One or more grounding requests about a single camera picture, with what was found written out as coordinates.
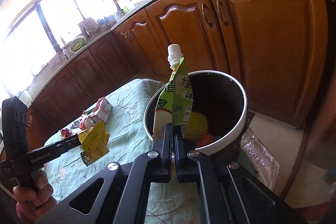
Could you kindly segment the person's left hand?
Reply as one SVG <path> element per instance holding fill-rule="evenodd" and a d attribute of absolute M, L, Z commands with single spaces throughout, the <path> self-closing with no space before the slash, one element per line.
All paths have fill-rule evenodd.
<path fill-rule="evenodd" d="M 35 223 L 39 217 L 56 206 L 57 201 L 52 196 L 53 192 L 54 189 L 43 170 L 39 171 L 35 190 L 20 185 L 13 187 L 19 219 L 23 223 Z"/>

